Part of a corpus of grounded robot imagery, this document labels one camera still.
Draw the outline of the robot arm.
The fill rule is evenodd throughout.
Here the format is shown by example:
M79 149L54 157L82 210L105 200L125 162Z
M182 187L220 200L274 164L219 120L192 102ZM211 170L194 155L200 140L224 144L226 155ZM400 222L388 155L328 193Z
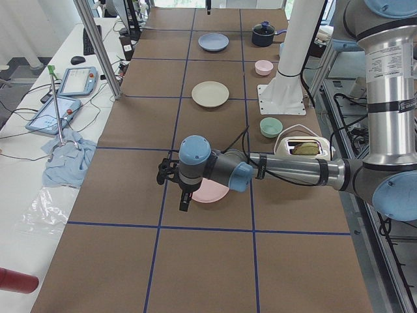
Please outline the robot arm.
M188 209L203 179L243 192L252 179L349 192L393 220L416 219L416 145L412 42L415 1L338 1L334 36L353 39L366 55L369 153L362 160L247 155L213 150L202 136L185 138L176 180Z

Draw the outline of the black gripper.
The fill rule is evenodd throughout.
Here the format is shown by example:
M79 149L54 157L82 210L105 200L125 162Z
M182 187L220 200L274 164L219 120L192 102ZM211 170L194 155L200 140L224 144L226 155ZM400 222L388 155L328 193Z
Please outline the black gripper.
M192 193L198 190L201 186L201 177L187 177L183 174L179 174L179 186L182 190L179 210L188 211Z

